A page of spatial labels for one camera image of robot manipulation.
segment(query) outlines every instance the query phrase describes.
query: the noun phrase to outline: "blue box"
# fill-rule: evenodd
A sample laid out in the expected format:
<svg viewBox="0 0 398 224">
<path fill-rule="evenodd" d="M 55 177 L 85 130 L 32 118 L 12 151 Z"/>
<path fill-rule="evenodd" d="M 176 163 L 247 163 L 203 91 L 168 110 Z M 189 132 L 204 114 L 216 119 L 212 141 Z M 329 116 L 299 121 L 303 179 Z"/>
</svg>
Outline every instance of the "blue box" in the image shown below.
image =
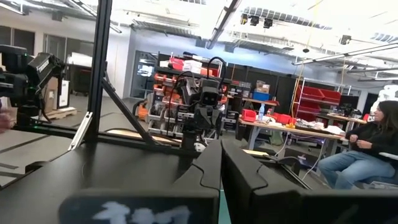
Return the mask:
<svg viewBox="0 0 398 224">
<path fill-rule="evenodd" d="M 269 100 L 269 94 L 268 93 L 262 93 L 262 92 L 253 92 L 253 99 L 254 100 L 259 100 L 259 101 L 267 101 Z"/>
</svg>

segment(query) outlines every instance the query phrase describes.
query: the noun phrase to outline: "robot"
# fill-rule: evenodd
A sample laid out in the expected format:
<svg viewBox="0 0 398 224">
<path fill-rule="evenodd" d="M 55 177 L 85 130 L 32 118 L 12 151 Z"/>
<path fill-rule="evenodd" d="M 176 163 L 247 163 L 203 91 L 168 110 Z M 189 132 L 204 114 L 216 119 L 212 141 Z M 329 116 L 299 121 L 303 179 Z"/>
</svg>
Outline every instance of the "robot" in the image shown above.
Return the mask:
<svg viewBox="0 0 398 224">
<path fill-rule="evenodd" d="M 398 91 L 398 85 L 386 85 L 383 90 L 380 90 L 379 97 L 376 102 L 373 103 L 371 107 L 371 112 L 368 118 L 368 121 L 374 121 L 374 112 L 377 110 L 379 103 L 386 100 L 395 100 L 398 101 L 398 97 L 396 97 L 396 92 Z"/>
</svg>

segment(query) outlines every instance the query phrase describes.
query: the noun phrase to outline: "ceiling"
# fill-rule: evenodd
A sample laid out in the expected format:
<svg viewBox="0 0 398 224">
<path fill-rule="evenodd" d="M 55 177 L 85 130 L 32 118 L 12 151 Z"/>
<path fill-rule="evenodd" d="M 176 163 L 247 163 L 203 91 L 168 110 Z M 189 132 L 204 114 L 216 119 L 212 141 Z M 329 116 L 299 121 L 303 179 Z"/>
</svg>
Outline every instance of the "ceiling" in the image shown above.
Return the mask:
<svg viewBox="0 0 398 224">
<path fill-rule="evenodd" d="M 11 5 L 10 0 L 0 0 Z M 96 10 L 97 0 L 81 0 Z M 66 16 L 93 19 L 69 0 L 13 0 L 24 7 Z M 398 42 L 398 15 L 394 0 L 242 0 L 235 12 L 225 11 L 232 0 L 113 0 L 112 22 L 189 38 L 210 39 L 235 47 L 282 55 L 294 60 L 319 58 Z M 241 15 L 259 16 L 256 26 L 241 24 Z M 222 18 L 227 23 L 220 27 Z M 273 26 L 263 28 L 265 18 Z M 339 43 L 350 35 L 349 44 Z M 328 60 L 319 65 L 341 70 L 351 68 L 391 68 L 398 63 L 398 49 Z M 384 75 L 398 74 L 389 71 Z"/>
</svg>

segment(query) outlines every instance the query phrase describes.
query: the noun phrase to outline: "pallet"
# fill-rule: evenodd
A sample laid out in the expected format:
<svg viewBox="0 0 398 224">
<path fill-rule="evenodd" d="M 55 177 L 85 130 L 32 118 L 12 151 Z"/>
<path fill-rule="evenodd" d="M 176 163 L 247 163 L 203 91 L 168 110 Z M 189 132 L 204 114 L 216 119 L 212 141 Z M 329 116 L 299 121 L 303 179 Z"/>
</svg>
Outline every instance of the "pallet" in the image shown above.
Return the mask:
<svg viewBox="0 0 398 224">
<path fill-rule="evenodd" d="M 67 116 L 76 115 L 76 114 L 77 114 L 77 109 L 73 108 L 73 107 L 69 107 L 69 108 L 51 111 L 51 112 L 47 113 L 47 116 L 49 117 L 49 119 L 62 119 L 62 118 L 66 118 Z"/>
</svg>

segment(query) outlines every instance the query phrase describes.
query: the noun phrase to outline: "window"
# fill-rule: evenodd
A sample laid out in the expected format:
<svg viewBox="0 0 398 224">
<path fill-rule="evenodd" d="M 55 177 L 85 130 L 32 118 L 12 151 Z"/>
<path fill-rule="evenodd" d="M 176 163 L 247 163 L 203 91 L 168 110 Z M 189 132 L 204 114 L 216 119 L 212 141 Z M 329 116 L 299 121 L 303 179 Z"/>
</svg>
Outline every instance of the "window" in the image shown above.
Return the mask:
<svg viewBox="0 0 398 224">
<path fill-rule="evenodd" d="M 157 57 L 157 54 L 136 51 L 134 73 L 132 74 L 131 97 L 145 98 L 149 93 L 152 93 L 155 81 L 154 68 Z"/>
<path fill-rule="evenodd" d="M 29 55 L 34 55 L 35 33 L 25 30 L 14 29 L 14 46 L 27 49 Z"/>
<path fill-rule="evenodd" d="M 11 44 L 11 28 L 0 26 L 0 44 Z"/>
<path fill-rule="evenodd" d="M 65 47 L 67 39 L 65 37 L 57 37 L 54 35 L 44 36 L 44 52 L 53 54 L 57 58 L 65 61 Z"/>
<path fill-rule="evenodd" d="M 67 40 L 67 57 L 72 55 L 72 52 L 84 54 L 92 57 L 94 51 L 94 43 L 83 40 L 68 38 Z"/>
</svg>

